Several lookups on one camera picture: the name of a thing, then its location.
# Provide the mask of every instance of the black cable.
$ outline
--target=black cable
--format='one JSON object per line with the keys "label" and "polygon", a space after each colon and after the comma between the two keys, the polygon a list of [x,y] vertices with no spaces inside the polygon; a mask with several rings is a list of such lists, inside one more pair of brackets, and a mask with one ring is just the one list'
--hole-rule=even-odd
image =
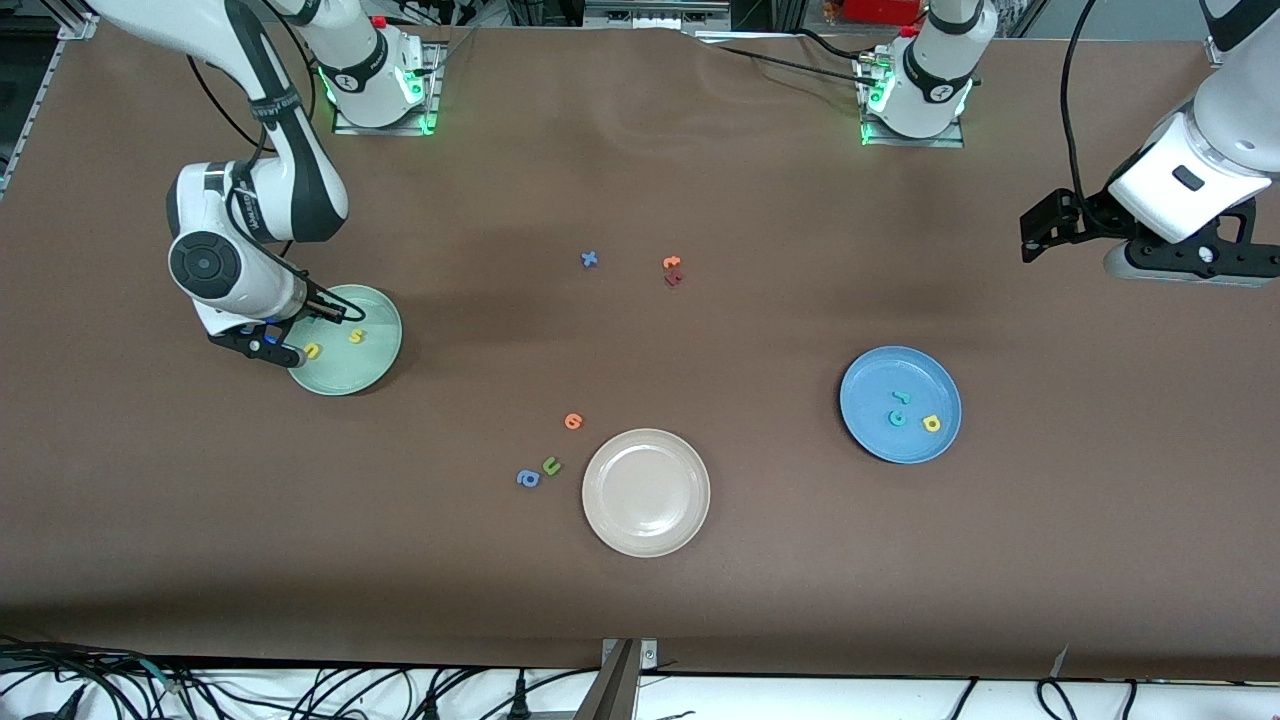
{"label": "black cable", "polygon": [[1062,705],[1066,706],[1068,715],[1070,715],[1071,720],[1079,720],[1075,716],[1075,708],[1071,707],[1071,701],[1066,698],[1066,691],[1064,691],[1062,685],[1057,684],[1057,680],[1055,680],[1053,678],[1046,678],[1036,683],[1036,700],[1039,701],[1041,707],[1044,710],[1044,714],[1052,717],[1053,720],[1062,720],[1062,717],[1059,717],[1056,712],[1048,708],[1048,702],[1044,700],[1046,687],[1051,687],[1055,691],[1057,691],[1057,697],[1062,698]]}
{"label": "black cable", "polygon": [[1080,204],[1080,210],[1084,213],[1085,224],[1093,224],[1110,233],[1120,233],[1119,229],[1100,222],[1094,215],[1093,210],[1089,209],[1089,202],[1084,196],[1083,184],[1080,183],[1080,163],[1079,155],[1075,147],[1075,132],[1071,129],[1071,110],[1068,106],[1068,88],[1071,81],[1071,60],[1075,59],[1075,46],[1080,42],[1080,33],[1084,31],[1084,23],[1089,19],[1089,13],[1093,12],[1093,5],[1098,0],[1087,0],[1084,8],[1080,10],[1080,17],[1075,20],[1075,29],[1071,31],[1071,40],[1066,44],[1066,55],[1062,58],[1062,81],[1059,86],[1059,109],[1062,113],[1062,133],[1066,136],[1066,161],[1071,168],[1071,190],[1075,191],[1075,200]]}
{"label": "black cable", "polygon": [[968,702],[969,693],[972,693],[973,688],[975,688],[977,685],[978,685],[978,676],[974,675],[969,678],[969,684],[965,685],[964,692],[960,693],[960,700],[956,702],[956,708],[951,711],[950,720],[960,720],[960,714],[964,712],[964,703]]}
{"label": "black cable", "polygon": [[378,678],[372,683],[369,683],[369,685],[365,689],[362,689],[358,693],[356,693],[356,694],[351,696],[349,698],[347,698],[347,702],[342,703],[342,706],[338,707],[338,710],[334,711],[334,715],[337,715],[338,717],[344,717],[346,714],[347,714],[347,708],[351,707],[352,705],[355,705],[357,700],[365,697],[366,693],[369,693],[370,691],[372,691],[378,685],[385,683],[387,680],[390,680],[392,678],[394,678],[397,675],[404,675],[407,673],[408,673],[408,667],[401,667],[399,670],[392,670],[390,673],[383,675],[381,678]]}
{"label": "black cable", "polygon": [[448,680],[440,683],[440,689],[439,689],[439,692],[435,693],[435,698],[439,700],[439,698],[444,697],[444,693],[447,693],[447,692],[452,691],[453,688],[461,685],[465,680],[475,678],[476,675],[484,673],[485,670],[488,670],[488,669],[486,667],[468,667],[466,670],[458,671],[457,674],[452,675]]}
{"label": "black cable", "polygon": [[719,47],[721,50],[723,50],[726,53],[732,53],[735,55],[742,55],[744,58],[754,58],[756,60],[764,60],[765,63],[774,63],[774,64],[778,64],[778,65],[786,65],[788,68],[795,68],[797,70],[805,70],[805,72],[809,72],[809,73],[817,73],[819,76],[828,76],[828,77],[835,77],[835,78],[840,78],[840,79],[847,79],[847,81],[855,82],[858,85],[876,85],[876,81],[873,81],[872,78],[867,78],[867,77],[855,77],[855,76],[850,76],[850,74],[845,74],[845,73],[837,73],[837,72],[833,72],[833,70],[826,70],[826,69],[822,69],[822,68],[814,68],[812,65],[801,65],[800,63],[792,63],[791,60],[783,60],[781,58],[771,58],[768,55],[760,55],[759,53],[750,53],[748,50],[739,50],[737,47],[724,47],[723,45],[717,45],[717,47]]}
{"label": "black cable", "polygon": [[1129,684],[1129,697],[1124,701],[1124,710],[1120,711],[1120,720],[1129,720],[1129,711],[1133,710],[1133,701],[1138,700],[1138,680],[1125,680]]}
{"label": "black cable", "polygon": [[[543,680],[538,680],[536,683],[529,685],[525,689],[525,696],[527,696],[529,693],[536,691],[538,688],[540,688],[543,685],[548,685],[550,683],[554,683],[556,680],[563,680],[564,678],[568,678],[571,675],[581,675],[582,673],[595,673],[598,670],[599,670],[599,667],[581,667],[579,670],[568,670],[568,671],[561,673],[558,675],[552,675],[550,678],[545,678]],[[508,705],[511,705],[515,700],[516,700],[516,696],[512,696],[512,697],[508,697],[507,700],[499,702],[493,710],[490,710],[489,712],[485,712],[484,715],[481,715],[480,720],[489,720],[494,715],[502,712],[502,708],[507,707]]]}
{"label": "black cable", "polygon": [[307,56],[307,51],[302,49],[302,41],[298,40],[298,36],[293,32],[293,26],[284,15],[280,14],[279,10],[275,9],[275,5],[271,3],[262,4],[266,5],[266,9],[271,10],[275,19],[280,20],[280,24],[284,26],[284,32],[289,33],[289,40],[293,41],[293,46],[298,50],[298,58],[302,60],[302,67],[306,68],[307,85],[311,88],[311,99],[307,101],[307,119],[310,120],[316,110],[316,76],[311,72],[311,63],[315,61],[315,55],[310,58]]}
{"label": "black cable", "polygon": [[831,53],[832,55],[835,55],[837,58],[844,58],[846,60],[856,60],[858,59],[859,53],[851,53],[849,50],[841,50],[840,47],[836,47],[835,45],[827,42],[826,38],[823,38],[820,35],[818,35],[817,32],[814,32],[814,31],[812,31],[809,28],[797,27],[796,29],[791,31],[791,35],[803,35],[803,36],[808,37],[809,40],[813,40],[814,42],[817,42],[818,45],[820,45],[823,50],[826,50],[827,53]]}
{"label": "black cable", "polygon": [[[306,693],[302,694],[302,697],[298,698],[298,703],[296,706],[293,706],[293,712],[289,714],[288,720],[293,720],[293,716],[297,715],[297,714],[302,714],[303,716],[310,715],[312,711],[315,711],[317,707],[320,707],[320,705],[324,703],[324,701],[328,700],[329,696],[332,696],[333,693],[338,692],[338,688],[346,685],[347,683],[355,680],[356,678],[364,675],[365,673],[372,671],[372,667],[361,667],[361,669],[357,669],[351,675],[347,675],[346,678],[343,678],[343,679],[338,680],[337,683],[334,683],[334,685],[332,688],[329,688],[328,691],[325,691],[323,694],[316,694],[316,693],[320,692],[320,688],[326,682],[337,678],[338,673],[340,673],[340,671],[342,670],[334,670],[333,674],[330,674],[328,678],[325,678],[323,680],[320,679],[320,674],[317,673],[316,674],[316,683],[314,685],[311,685],[311,689],[308,689]],[[302,703],[303,702],[307,703],[307,708],[305,711],[302,710]]]}
{"label": "black cable", "polygon": [[[227,688],[219,685],[218,683],[209,683],[209,687],[212,688],[212,689],[215,689],[215,691],[218,691],[218,692],[220,692],[220,693],[223,693],[224,696],[229,697],[230,700],[233,700],[233,701],[236,701],[236,702],[238,702],[241,705],[248,705],[248,706],[253,706],[253,707],[265,707],[265,708],[269,708],[269,710],[279,710],[282,712],[292,712],[293,710],[296,710],[294,707],[291,707],[288,705],[280,705],[278,702],[270,702],[270,701],[265,701],[265,700],[251,700],[251,698],[236,694],[236,693],[228,691]],[[340,720],[339,717],[337,717],[334,715],[325,715],[323,712],[306,712],[306,714],[302,715],[302,717],[303,717],[303,720],[306,720],[306,719],[315,719],[315,720]]]}
{"label": "black cable", "polygon": [[237,123],[227,113],[227,110],[223,108],[223,104],[219,102],[218,97],[214,95],[214,91],[209,88],[209,83],[205,82],[205,76],[200,74],[200,68],[196,67],[196,59],[192,58],[191,55],[187,55],[187,64],[191,65],[191,72],[196,76],[196,82],[198,82],[200,88],[205,91],[205,97],[209,97],[209,101],[214,104],[214,109],[218,110],[218,114],[221,115],[223,119],[227,120],[229,126],[232,126],[232,129],[236,131],[236,135],[239,135],[241,137],[244,138],[244,142],[256,146],[257,142],[255,142],[253,138],[250,137],[248,133],[239,127],[239,123]]}
{"label": "black cable", "polygon": [[[5,637],[5,639],[13,641],[13,638],[8,637]],[[22,643],[20,641],[17,641],[17,644],[26,646],[27,648],[29,648],[31,652],[45,659],[55,667],[63,667],[70,670],[76,675],[84,678],[96,684],[97,687],[102,688],[102,691],[106,692],[106,694],[111,700],[111,706],[115,708],[116,720],[124,720],[122,706],[124,710],[128,711],[129,716],[132,716],[133,720],[145,720],[142,714],[138,712],[137,706],[133,705],[133,702],[128,698],[128,696],[125,696],[119,688],[116,688],[109,680],[106,680],[106,678],[104,678],[101,673],[97,673],[96,670],[79,662],[78,660],[72,660],[70,657],[54,655],[49,650],[45,650],[45,647],[42,646],[37,646],[35,643]]]}
{"label": "black cable", "polygon": [[[270,250],[268,250],[266,247],[264,247],[262,243],[259,242],[256,237],[253,237],[251,233],[248,233],[247,231],[244,231],[244,228],[241,227],[239,220],[236,219],[234,210],[232,210],[232,200],[234,200],[236,192],[237,191],[233,188],[232,191],[227,192],[227,196],[224,199],[224,204],[227,206],[227,217],[228,217],[228,219],[230,219],[232,227],[236,228],[236,232],[238,232],[241,234],[241,237],[244,238],[246,242],[248,242],[250,245],[252,245],[253,247],[256,247],[262,255],[266,255],[268,258],[270,258],[270,260],[273,263],[275,263],[280,268],[284,268],[284,270],[288,272],[291,275],[293,275],[294,278],[302,281],[308,288],[314,290],[315,292],[317,292],[320,295],[325,295],[325,296],[330,297],[332,300],[335,300],[339,304],[342,304],[344,307],[343,307],[343,311],[342,311],[342,316],[338,318],[339,323],[346,323],[346,322],[360,323],[360,322],[364,322],[369,316],[369,314],[365,313],[364,307],[361,307],[360,305],[356,305],[355,302],[352,302],[352,301],[342,297],[340,295],[338,295],[337,292],[334,292],[334,291],[326,288],[326,287],[324,287],[323,284],[312,281],[310,277],[307,277],[306,273],[303,273],[303,272],[298,270],[297,268],[294,268],[293,265],[285,263],[279,255],[276,255],[275,252],[271,252]],[[356,313],[358,313],[358,316],[357,315],[347,315],[347,310],[346,310],[347,307],[351,307],[352,310],[355,310]]]}

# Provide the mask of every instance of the cable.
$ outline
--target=cable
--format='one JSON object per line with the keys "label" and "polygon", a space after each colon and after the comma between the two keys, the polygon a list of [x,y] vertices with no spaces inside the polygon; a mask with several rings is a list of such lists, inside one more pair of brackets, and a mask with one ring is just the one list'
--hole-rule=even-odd
{"label": "cable", "polygon": [[316,74],[311,72],[311,65],[316,61],[315,54],[307,58],[306,50],[302,49],[302,41],[298,40],[298,36],[293,32],[293,26],[284,15],[280,14],[279,10],[275,9],[275,5],[273,5],[270,0],[262,4],[266,5],[266,9],[271,10],[275,19],[280,20],[280,24],[284,26],[284,32],[289,33],[289,40],[293,41],[293,46],[298,50],[298,58],[302,59],[302,67],[306,68],[307,86],[311,88],[310,100],[307,100],[307,119],[310,120],[316,111]]}
{"label": "cable", "polygon": [[365,697],[366,693],[369,693],[370,691],[372,691],[378,685],[385,683],[387,680],[390,680],[392,678],[394,678],[397,675],[404,675],[404,674],[407,674],[408,670],[410,670],[408,667],[401,667],[399,670],[392,670],[390,673],[383,675],[381,678],[378,678],[376,680],[374,680],[372,683],[370,683],[369,687],[366,687],[365,689],[362,689],[358,693],[356,693],[356,694],[351,696],[349,698],[347,698],[347,702],[342,703],[342,706],[338,707],[337,711],[334,711],[334,715],[337,715],[338,717],[346,717],[347,708],[349,708],[352,705],[355,705],[357,700]]}
{"label": "cable", "polygon": [[1068,715],[1070,715],[1071,720],[1079,720],[1075,716],[1075,708],[1071,707],[1071,701],[1066,698],[1066,692],[1062,689],[1062,685],[1057,684],[1057,680],[1055,680],[1053,678],[1046,678],[1036,683],[1036,700],[1039,701],[1041,707],[1044,710],[1044,714],[1052,717],[1053,720],[1062,720],[1062,717],[1059,717],[1056,712],[1048,708],[1048,702],[1044,700],[1046,687],[1051,687],[1055,691],[1057,691],[1057,697],[1062,698],[1062,705],[1066,706]]}
{"label": "cable", "polygon": [[765,63],[774,63],[774,64],[778,64],[778,65],[786,65],[788,68],[795,68],[797,70],[805,70],[805,72],[809,72],[809,73],[817,73],[819,76],[828,76],[828,77],[835,77],[835,78],[840,78],[840,79],[847,79],[847,81],[855,82],[858,85],[876,85],[876,81],[873,81],[872,78],[855,77],[855,76],[850,76],[850,74],[845,74],[845,73],[837,73],[837,72],[833,72],[833,70],[826,70],[826,69],[822,69],[822,68],[814,68],[812,65],[801,65],[800,63],[792,63],[791,60],[783,60],[781,58],[771,58],[768,55],[760,55],[759,53],[750,53],[748,50],[739,50],[737,47],[724,47],[723,45],[717,45],[717,47],[719,47],[721,50],[723,50],[726,53],[732,53],[735,55],[742,55],[744,58],[754,58],[756,60],[764,60]]}
{"label": "cable", "polygon": [[[346,323],[346,322],[360,323],[360,322],[364,322],[365,318],[369,316],[365,313],[364,307],[361,307],[361,306],[356,305],[355,302],[352,302],[352,301],[342,297],[340,295],[338,295],[337,292],[334,292],[334,291],[326,288],[326,287],[324,287],[323,284],[312,281],[310,277],[307,277],[306,273],[303,273],[303,272],[298,270],[297,268],[294,268],[293,265],[285,263],[279,255],[276,255],[275,252],[271,252],[270,250],[268,250],[266,247],[264,247],[262,243],[259,242],[256,237],[253,237],[247,231],[244,231],[244,228],[241,227],[239,220],[236,219],[234,210],[232,210],[232,200],[236,197],[237,192],[243,192],[243,191],[241,191],[238,188],[234,188],[234,187],[230,191],[228,191],[227,196],[224,197],[224,204],[227,206],[227,218],[230,219],[232,227],[236,228],[236,232],[238,232],[241,234],[241,237],[243,237],[250,245],[252,245],[260,252],[262,252],[262,255],[266,255],[268,258],[270,258],[273,263],[275,263],[276,265],[284,268],[284,270],[287,273],[289,273],[294,278],[302,281],[308,288],[314,290],[315,292],[317,292],[320,295],[325,295],[325,296],[328,296],[328,297],[338,301],[339,304],[342,304],[344,307],[343,307],[343,311],[342,311],[342,316],[338,318],[339,323]],[[360,315],[358,316],[347,315],[347,310],[346,310],[347,307],[353,309]]]}
{"label": "cable", "polygon": [[956,702],[956,708],[951,711],[950,720],[960,720],[960,714],[964,712],[964,703],[968,702],[969,693],[972,693],[973,688],[977,685],[978,685],[978,676],[974,675],[969,678],[969,684],[965,685],[964,692],[960,693],[960,700]]}
{"label": "cable", "polygon": [[[529,693],[536,691],[538,688],[540,688],[543,685],[548,685],[550,683],[554,683],[556,680],[563,680],[564,678],[568,678],[570,675],[581,675],[582,673],[595,673],[598,670],[599,670],[599,667],[581,667],[579,670],[568,670],[566,673],[561,673],[559,675],[552,675],[550,678],[547,678],[547,679],[543,679],[543,680],[538,680],[536,683],[529,685],[529,688],[525,689],[525,694],[527,696]],[[512,696],[512,697],[508,697],[507,700],[499,702],[493,710],[490,710],[489,712],[485,712],[484,715],[481,715],[480,720],[489,720],[494,715],[502,712],[502,708],[507,707],[508,705],[511,705],[515,700],[516,700],[516,696]]]}
{"label": "cable", "polygon": [[237,123],[229,114],[227,114],[227,110],[223,108],[223,104],[218,101],[216,96],[214,96],[214,91],[209,90],[209,83],[205,82],[205,76],[200,74],[200,68],[196,67],[196,59],[192,58],[191,55],[187,55],[187,64],[191,67],[191,72],[196,76],[196,82],[200,83],[200,88],[205,91],[205,97],[209,97],[209,101],[214,104],[214,109],[218,110],[218,114],[221,115],[223,119],[227,120],[229,126],[232,126],[232,129],[234,129],[237,135],[244,138],[244,142],[248,142],[250,145],[257,145],[256,142],[253,142],[253,138],[250,137],[248,133],[239,127],[239,123]]}
{"label": "cable", "polygon": [[1120,711],[1120,720],[1129,720],[1129,711],[1133,710],[1133,701],[1138,700],[1138,680],[1125,680],[1129,684],[1129,697],[1124,701],[1124,710]]}
{"label": "cable", "polygon": [[1071,129],[1071,110],[1068,106],[1068,88],[1071,82],[1071,60],[1075,59],[1075,46],[1080,42],[1080,32],[1084,31],[1084,23],[1089,19],[1089,13],[1093,12],[1093,5],[1097,1],[1087,0],[1084,3],[1080,17],[1075,20],[1075,29],[1071,31],[1071,40],[1066,44],[1066,55],[1062,58],[1062,81],[1059,86],[1059,109],[1062,113],[1062,133],[1066,136],[1066,161],[1071,168],[1071,190],[1075,191],[1075,200],[1080,204],[1080,210],[1084,213],[1085,224],[1092,223],[1112,234],[1120,234],[1119,229],[1100,222],[1093,215],[1093,210],[1084,196],[1083,184],[1080,183],[1079,155],[1075,147],[1075,132]]}
{"label": "cable", "polygon": [[858,59],[859,53],[850,53],[849,50],[841,50],[840,47],[836,47],[835,45],[827,42],[826,38],[823,38],[820,35],[818,35],[817,32],[814,32],[814,31],[812,31],[809,28],[805,28],[805,27],[796,28],[796,29],[791,31],[791,35],[803,35],[803,36],[808,37],[809,40],[813,40],[814,42],[817,42],[818,45],[820,45],[823,50],[826,50],[827,53],[831,53],[832,55],[835,55],[837,58],[844,58],[846,60],[856,60]]}

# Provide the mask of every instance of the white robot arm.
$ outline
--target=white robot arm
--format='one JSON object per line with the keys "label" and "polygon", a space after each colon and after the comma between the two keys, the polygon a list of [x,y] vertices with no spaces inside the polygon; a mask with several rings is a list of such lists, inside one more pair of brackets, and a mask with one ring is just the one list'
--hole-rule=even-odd
{"label": "white robot arm", "polygon": [[93,4],[123,29],[223,69],[248,96],[276,156],[179,172],[168,196],[169,270],[215,345],[301,365],[305,356],[280,342],[296,319],[358,320],[362,311],[325,300],[334,296],[262,247],[329,240],[347,219],[347,191],[261,22],[243,0]]}
{"label": "white robot arm", "polygon": [[910,138],[947,129],[973,88],[973,70],[996,36],[996,9],[988,0],[933,0],[915,37],[897,37],[881,53],[893,72],[867,110]]}
{"label": "white robot arm", "polygon": [[[1092,3],[1085,5],[1085,10]],[[1253,196],[1280,174],[1280,0],[1201,0],[1221,69],[1091,197],[1057,190],[1021,218],[1023,261],[1098,237],[1121,278],[1257,287],[1280,247],[1252,242]],[[1221,218],[1239,220],[1219,236]]]}

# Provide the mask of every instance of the white plate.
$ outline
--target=white plate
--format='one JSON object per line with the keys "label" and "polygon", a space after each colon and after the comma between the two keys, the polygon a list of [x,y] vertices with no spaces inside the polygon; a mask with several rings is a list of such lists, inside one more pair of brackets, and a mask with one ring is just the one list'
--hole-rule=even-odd
{"label": "white plate", "polygon": [[712,484],[687,442],[666,430],[627,430],[586,465],[582,510],[604,544],[632,557],[660,557],[694,539]]}

